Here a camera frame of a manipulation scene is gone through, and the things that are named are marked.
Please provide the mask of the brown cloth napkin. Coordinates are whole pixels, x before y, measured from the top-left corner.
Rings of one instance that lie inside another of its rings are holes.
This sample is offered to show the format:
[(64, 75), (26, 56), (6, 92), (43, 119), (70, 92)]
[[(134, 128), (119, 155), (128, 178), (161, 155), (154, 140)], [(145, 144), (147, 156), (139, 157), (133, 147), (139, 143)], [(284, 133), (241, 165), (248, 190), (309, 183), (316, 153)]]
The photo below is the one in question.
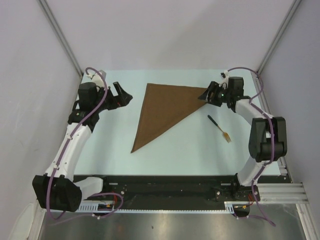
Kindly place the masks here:
[(205, 105), (203, 87), (148, 83), (131, 152), (149, 144)]

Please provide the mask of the gold fork dark handle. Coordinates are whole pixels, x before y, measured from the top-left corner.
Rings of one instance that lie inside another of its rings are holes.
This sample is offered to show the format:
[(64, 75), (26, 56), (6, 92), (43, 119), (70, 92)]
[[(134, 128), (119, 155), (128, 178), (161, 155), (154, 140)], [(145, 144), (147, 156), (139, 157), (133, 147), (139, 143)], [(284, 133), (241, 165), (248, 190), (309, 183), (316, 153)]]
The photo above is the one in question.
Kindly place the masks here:
[(232, 140), (229, 136), (229, 134), (225, 131), (222, 130), (222, 128), (218, 125), (218, 123), (208, 114), (207, 115), (208, 119), (221, 131), (222, 136), (224, 137), (224, 139), (228, 142), (231, 143)]

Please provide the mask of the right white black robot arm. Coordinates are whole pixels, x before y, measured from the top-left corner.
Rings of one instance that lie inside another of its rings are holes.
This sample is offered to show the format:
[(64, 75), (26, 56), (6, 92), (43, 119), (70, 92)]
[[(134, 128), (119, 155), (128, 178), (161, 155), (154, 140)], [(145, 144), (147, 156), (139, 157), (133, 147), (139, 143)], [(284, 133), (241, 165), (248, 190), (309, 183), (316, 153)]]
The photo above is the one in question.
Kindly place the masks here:
[(286, 120), (266, 113), (244, 95), (242, 77), (226, 77), (222, 83), (211, 81), (199, 97), (207, 104), (221, 107), (226, 104), (251, 126), (248, 150), (250, 157), (235, 174), (230, 186), (231, 196), (242, 201), (248, 194), (259, 194), (257, 183), (269, 165), (284, 157), (288, 151)]

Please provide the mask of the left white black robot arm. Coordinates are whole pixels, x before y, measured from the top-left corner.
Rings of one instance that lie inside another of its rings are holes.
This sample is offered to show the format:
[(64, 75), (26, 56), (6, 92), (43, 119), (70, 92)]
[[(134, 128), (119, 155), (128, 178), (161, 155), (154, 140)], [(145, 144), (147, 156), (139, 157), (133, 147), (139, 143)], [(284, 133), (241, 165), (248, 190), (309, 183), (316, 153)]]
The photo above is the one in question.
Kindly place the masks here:
[(81, 202), (91, 196), (100, 200), (110, 196), (111, 188), (103, 183), (102, 178), (91, 176), (74, 182), (74, 174), (81, 152), (100, 119), (99, 114), (125, 107), (133, 99), (118, 82), (113, 86), (117, 95), (95, 82), (80, 84), (61, 146), (45, 173), (32, 180), (36, 198), (43, 209), (75, 212)]

